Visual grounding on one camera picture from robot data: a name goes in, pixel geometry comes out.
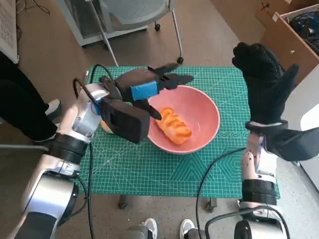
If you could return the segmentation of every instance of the black pants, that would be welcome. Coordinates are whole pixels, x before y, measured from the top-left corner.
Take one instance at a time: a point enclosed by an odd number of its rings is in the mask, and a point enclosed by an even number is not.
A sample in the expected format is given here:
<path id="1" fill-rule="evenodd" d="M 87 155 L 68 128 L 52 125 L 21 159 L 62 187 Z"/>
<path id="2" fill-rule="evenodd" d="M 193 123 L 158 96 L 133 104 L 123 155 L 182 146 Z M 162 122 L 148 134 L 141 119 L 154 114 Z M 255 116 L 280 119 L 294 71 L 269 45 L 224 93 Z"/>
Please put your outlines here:
<path id="1" fill-rule="evenodd" d="M 0 52 L 0 117 L 30 139 L 44 140 L 57 129 L 45 114 L 48 107 L 27 76 Z"/>

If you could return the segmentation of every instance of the white shoe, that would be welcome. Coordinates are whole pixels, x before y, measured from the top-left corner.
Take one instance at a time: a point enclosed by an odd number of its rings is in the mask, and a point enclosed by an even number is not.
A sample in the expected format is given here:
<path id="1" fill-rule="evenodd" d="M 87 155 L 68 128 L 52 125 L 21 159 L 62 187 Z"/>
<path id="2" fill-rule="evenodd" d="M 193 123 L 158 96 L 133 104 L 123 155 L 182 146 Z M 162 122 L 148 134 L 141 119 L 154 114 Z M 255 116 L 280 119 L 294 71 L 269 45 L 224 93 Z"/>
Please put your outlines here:
<path id="1" fill-rule="evenodd" d="M 50 120 L 57 118 L 62 113 L 62 104 L 58 99 L 52 100 L 48 103 L 49 108 L 45 111 L 45 114 Z"/>
<path id="2" fill-rule="evenodd" d="M 185 234 L 190 230 L 195 228 L 194 223 L 190 219 L 184 219 L 184 221 L 181 222 L 180 228 L 179 228 L 179 238 L 184 239 Z"/>
<path id="3" fill-rule="evenodd" d="M 156 224 L 156 221 L 153 218 L 147 218 L 142 224 L 153 233 L 153 239 L 157 239 L 158 225 Z"/>

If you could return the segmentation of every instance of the table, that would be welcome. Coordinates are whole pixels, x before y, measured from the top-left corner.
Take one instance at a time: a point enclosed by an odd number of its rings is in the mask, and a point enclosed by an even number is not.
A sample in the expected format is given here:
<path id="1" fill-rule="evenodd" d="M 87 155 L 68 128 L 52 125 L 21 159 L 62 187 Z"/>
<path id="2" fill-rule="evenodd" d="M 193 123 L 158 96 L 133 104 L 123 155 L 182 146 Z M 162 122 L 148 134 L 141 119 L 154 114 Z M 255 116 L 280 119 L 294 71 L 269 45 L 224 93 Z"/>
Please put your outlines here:
<path id="1" fill-rule="evenodd" d="M 134 67 L 110 67 L 113 77 Z M 205 148 L 188 155 L 166 153 L 148 139 L 140 144 L 105 133 L 100 127 L 92 141 L 94 170 L 92 192 L 99 194 L 196 196 L 207 167 L 221 154 L 244 147 L 248 137 L 245 122 L 249 120 L 247 88 L 241 71 L 235 67 L 179 67 L 179 74 L 190 74 L 189 86 L 208 94 L 220 112 L 220 129 Z M 105 75 L 102 68 L 94 82 Z M 241 198 L 241 155 L 227 156 L 211 170 L 202 197 Z M 86 182 L 89 151 L 81 163 Z"/>

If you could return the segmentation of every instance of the orange bread toy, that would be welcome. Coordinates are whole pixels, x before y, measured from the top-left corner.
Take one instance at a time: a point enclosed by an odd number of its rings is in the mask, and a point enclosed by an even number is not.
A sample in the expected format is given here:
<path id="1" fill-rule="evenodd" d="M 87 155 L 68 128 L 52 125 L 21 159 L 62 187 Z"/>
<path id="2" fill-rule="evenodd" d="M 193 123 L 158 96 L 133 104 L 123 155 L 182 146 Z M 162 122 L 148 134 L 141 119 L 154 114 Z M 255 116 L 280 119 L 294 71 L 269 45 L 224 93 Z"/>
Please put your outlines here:
<path id="1" fill-rule="evenodd" d="M 101 127 L 102 127 L 102 129 L 104 129 L 107 133 L 113 133 L 113 132 L 111 131 L 111 129 L 109 128 L 109 126 L 108 126 L 103 120 L 101 120 Z"/>
<path id="2" fill-rule="evenodd" d="M 161 120 L 156 120 L 156 123 L 172 142 L 180 145 L 191 137 L 191 130 L 173 109 L 163 108 L 160 114 Z"/>

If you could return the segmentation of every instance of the chair leg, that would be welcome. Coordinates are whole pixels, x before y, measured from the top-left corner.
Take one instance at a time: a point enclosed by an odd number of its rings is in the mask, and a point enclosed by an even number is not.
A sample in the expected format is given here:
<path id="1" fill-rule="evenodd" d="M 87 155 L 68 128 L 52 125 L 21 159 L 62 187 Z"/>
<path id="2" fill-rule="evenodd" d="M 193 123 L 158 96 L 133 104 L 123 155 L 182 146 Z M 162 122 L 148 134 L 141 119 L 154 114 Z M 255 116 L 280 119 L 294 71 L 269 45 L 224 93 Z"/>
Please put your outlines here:
<path id="1" fill-rule="evenodd" d="M 178 58 L 178 60 L 179 60 L 179 59 L 183 59 L 183 49 L 182 49 L 182 47 L 181 47 L 181 41 L 180 41 L 180 36 L 179 36 L 179 32 L 178 32 L 178 27 L 177 27 L 175 9 L 173 9 L 172 15 L 173 15 L 173 21 L 174 21 L 174 26 L 175 26 L 177 41 L 178 41 L 178 45 L 179 45 L 179 58 Z"/>
<path id="2" fill-rule="evenodd" d="M 89 3 L 89 5 L 90 5 L 91 11 L 92 11 L 92 13 L 93 13 L 93 15 L 94 15 L 94 18 L 95 18 L 95 20 L 96 20 L 96 22 L 97 22 L 97 24 L 98 24 L 98 26 L 99 26 L 99 28 L 100 28 L 102 39 L 103 39 L 104 43 L 107 45 L 107 47 L 108 47 L 108 49 L 109 49 L 109 51 L 110 51 L 110 53 L 111 53 L 111 55 L 112 55 L 112 57 L 113 57 L 113 60 L 114 60 L 114 62 L 115 62 L 115 65 L 116 65 L 116 66 L 119 66 L 119 64 L 118 64 L 118 62 L 117 62 L 117 60 L 116 60 L 116 58 L 115 58 L 114 52 L 113 52 L 113 50 L 112 50 L 112 48 L 111 48 L 111 45 L 110 45 L 110 43 L 109 43 L 109 40 L 108 40 L 108 38 L 107 38 L 107 36 L 106 36 L 106 34 L 105 34 L 105 32 L 104 32 L 104 29 L 103 29 L 103 27 L 102 27 L 101 20 L 100 20 L 100 18 L 99 18 L 98 13 L 96 12 L 96 9 L 95 9 L 95 7 L 94 7 L 93 1 L 89 1 L 88 3 Z"/>

